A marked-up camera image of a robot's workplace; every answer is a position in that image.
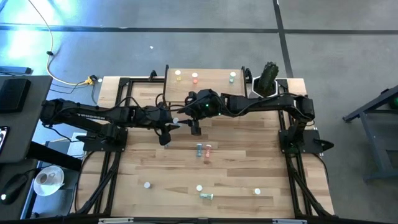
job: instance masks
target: potted plant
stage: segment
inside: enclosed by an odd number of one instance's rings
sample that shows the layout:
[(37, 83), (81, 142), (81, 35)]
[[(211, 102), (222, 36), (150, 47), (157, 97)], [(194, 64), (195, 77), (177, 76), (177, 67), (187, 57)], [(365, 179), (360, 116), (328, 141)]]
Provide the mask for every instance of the potted plant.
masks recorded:
[(252, 92), (260, 97), (272, 97), (278, 94), (278, 83), (275, 81), (279, 68), (274, 62), (268, 62), (261, 76), (253, 78)]

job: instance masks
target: white pot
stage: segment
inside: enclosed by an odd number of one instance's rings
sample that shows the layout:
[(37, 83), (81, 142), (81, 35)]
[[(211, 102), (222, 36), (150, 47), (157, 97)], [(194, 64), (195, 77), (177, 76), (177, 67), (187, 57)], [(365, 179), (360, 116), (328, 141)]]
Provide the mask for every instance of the white pot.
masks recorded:
[[(251, 92), (254, 93), (254, 94), (256, 94), (256, 95), (259, 96), (259, 97), (263, 97), (263, 96), (261, 96), (260, 94), (256, 93), (256, 91), (254, 91), (254, 81), (257, 80), (257, 79), (259, 79), (259, 78), (260, 78), (260, 77), (253, 78), (253, 81), (252, 81), (252, 83), (251, 83)], [(274, 82), (275, 82), (275, 92), (273, 92), (273, 94), (271, 94), (271, 95), (269, 95), (269, 96), (267, 96), (267, 97), (273, 97), (273, 96), (278, 95), (278, 82), (277, 82), (276, 80), (274, 80)]]

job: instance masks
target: small cylinder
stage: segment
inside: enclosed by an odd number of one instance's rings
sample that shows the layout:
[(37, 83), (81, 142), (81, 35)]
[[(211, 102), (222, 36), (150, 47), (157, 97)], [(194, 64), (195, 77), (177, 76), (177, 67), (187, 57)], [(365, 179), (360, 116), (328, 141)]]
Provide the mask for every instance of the small cylinder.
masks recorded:
[(253, 190), (253, 194), (260, 195), (261, 194), (261, 190), (260, 189), (254, 189)]
[(201, 157), (201, 144), (197, 144), (197, 157)]
[(175, 77), (176, 77), (177, 81), (181, 81), (181, 71), (180, 70), (175, 71)]
[(199, 197), (203, 198), (203, 199), (212, 200), (213, 199), (213, 194), (200, 194)]
[(210, 158), (211, 145), (206, 145), (206, 158)]
[(152, 185), (151, 185), (149, 182), (145, 182), (145, 183), (144, 183), (144, 187), (145, 187), (146, 189), (149, 189), (149, 188), (152, 187)]
[(203, 187), (201, 185), (197, 185), (197, 191), (201, 192), (203, 190)]
[(231, 73), (229, 74), (229, 83), (234, 83), (235, 76), (236, 76), (236, 73), (235, 73), (235, 72), (231, 72)]
[(192, 82), (193, 84), (198, 83), (198, 74), (196, 72), (192, 73)]

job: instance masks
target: wooden board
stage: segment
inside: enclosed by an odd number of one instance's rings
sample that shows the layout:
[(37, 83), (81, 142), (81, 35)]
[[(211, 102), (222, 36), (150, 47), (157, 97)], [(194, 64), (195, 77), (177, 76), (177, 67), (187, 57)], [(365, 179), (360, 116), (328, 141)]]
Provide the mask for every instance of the wooden board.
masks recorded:
[[(306, 93), (302, 79), (288, 81), (291, 92)], [(118, 82), (119, 77), (104, 78), (100, 106), (114, 105)], [(153, 105), (162, 88), (160, 83), (136, 83), (133, 96), (141, 105)], [(277, 138), (276, 111), (249, 113), (239, 118), (219, 116), (203, 120), (201, 126), (202, 136), (190, 135), (187, 127), (173, 130), (167, 149), (159, 145), (153, 130), (129, 130), (112, 216), (294, 217), (286, 163)], [(209, 159), (195, 156), (198, 142), (213, 146)], [(83, 169), (78, 207), (98, 185), (103, 156), (103, 152), (94, 153)], [(324, 208), (333, 213), (322, 163), (313, 155), (303, 155), (303, 164), (308, 187)], [(151, 189), (144, 188), (147, 181), (152, 184)], [(199, 197), (198, 184), (203, 186), (203, 193), (214, 194), (212, 201)], [(255, 188), (261, 189), (260, 195), (252, 194)], [(300, 191), (299, 195), (304, 212)]]
[[(175, 71), (181, 71), (181, 81), (177, 81)], [(192, 82), (192, 73), (198, 74), (198, 83)], [(233, 83), (229, 82), (229, 74), (235, 72)], [(184, 69), (170, 68), (167, 73), (165, 99), (169, 102), (184, 102), (189, 91), (212, 89), (217, 93), (243, 95), (243, 73), (239, 69)]]

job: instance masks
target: white bottle cap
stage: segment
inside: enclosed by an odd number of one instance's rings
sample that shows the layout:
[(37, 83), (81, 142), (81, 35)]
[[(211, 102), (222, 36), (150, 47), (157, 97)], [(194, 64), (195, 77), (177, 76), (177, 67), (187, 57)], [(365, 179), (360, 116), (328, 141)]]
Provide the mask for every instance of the white bottle cap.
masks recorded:
[(254, 189), (254, 194), (256, 194), (256, 195), (261, 194), (261, 190), (260, 189)]
[(150, 188), (150, 183), (149, 183), (149, 182), (145, 182), (145, 183), (144, 183), (144, 187), (145, 187), (146, 189), (149, 189), (149, 188)]
[(197, 191), (201, 192), (203, 190), (203, 187), (201, 185), (197, 185)]

